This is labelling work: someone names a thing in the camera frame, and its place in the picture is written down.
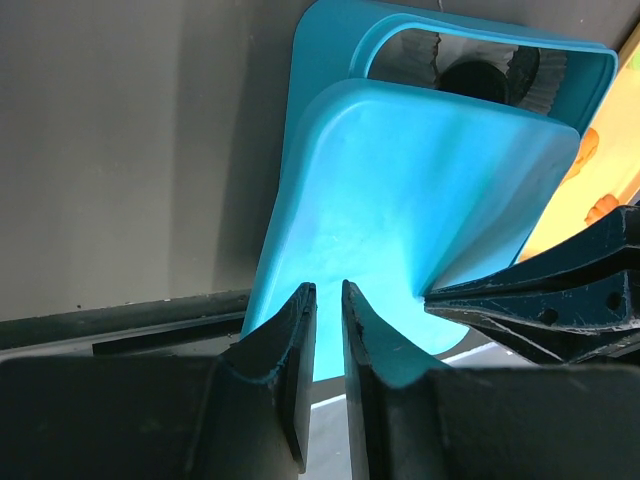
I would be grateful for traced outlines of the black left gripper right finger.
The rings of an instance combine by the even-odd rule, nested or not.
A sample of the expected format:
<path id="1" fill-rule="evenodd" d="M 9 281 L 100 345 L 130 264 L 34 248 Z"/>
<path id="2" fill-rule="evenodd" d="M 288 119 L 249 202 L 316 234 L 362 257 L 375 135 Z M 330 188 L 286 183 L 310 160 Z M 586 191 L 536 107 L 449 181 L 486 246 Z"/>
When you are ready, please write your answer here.
<path id="1" fill-rule="evenodd" d="M 356 479 L 635 479 L 639 371 L 453 368 L 342 285 Z"/>

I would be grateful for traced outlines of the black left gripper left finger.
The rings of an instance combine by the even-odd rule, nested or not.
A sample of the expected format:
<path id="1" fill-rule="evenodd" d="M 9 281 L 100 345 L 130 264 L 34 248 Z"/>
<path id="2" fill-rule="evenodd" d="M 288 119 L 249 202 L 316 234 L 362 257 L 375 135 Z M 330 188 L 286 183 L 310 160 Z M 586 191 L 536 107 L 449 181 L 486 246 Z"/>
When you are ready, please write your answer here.
<path id="1" fill-rule="evenodd" d="M 316 288 L 217 356 L 1 365 L 5 479 L 295 479 L 306 469 Z"/>

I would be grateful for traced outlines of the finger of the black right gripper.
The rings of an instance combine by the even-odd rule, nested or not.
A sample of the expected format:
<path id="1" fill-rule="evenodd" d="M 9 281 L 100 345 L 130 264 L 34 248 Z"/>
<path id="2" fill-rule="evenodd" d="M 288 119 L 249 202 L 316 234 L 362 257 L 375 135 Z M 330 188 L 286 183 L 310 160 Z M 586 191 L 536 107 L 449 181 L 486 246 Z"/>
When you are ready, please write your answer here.
<path id="1" fill-rule="evenodd" d="M 522 263 L 433 289 L 426 312 L 539 365 L 639 362 L 639 209 L 620 206 Z"/>

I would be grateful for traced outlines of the blue tin lid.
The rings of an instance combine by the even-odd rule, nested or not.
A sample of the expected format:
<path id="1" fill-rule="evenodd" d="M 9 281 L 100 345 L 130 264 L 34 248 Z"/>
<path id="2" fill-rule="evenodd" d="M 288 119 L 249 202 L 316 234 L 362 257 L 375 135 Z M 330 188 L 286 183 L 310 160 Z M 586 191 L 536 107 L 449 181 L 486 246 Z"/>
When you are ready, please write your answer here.
<path id="1" fill-rule="evenodd" d="M 286 136 L 244 332 L 311 282 L 314 376 L 340 376 L 351 281 L 419 348 L 452 349 L 467 330 L 427 314 L 425 291 L 510 266 L 579 143 L 559 121 L 442 91 L 371 79 L 324 89 Z"/>

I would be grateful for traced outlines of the black sandwich cookie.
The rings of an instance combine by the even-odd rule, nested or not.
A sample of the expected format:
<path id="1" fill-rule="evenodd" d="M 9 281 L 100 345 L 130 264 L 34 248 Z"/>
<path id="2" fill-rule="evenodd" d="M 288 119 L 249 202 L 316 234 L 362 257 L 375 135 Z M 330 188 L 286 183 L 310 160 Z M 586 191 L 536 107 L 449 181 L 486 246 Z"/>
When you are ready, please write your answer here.
<path id="1" fill-rule="evenodd" d="M 506 75 L 489 62 L 473 60 L 448 68 L 439 78 L 438 89 L 466 97 L 508 104 Z"/>

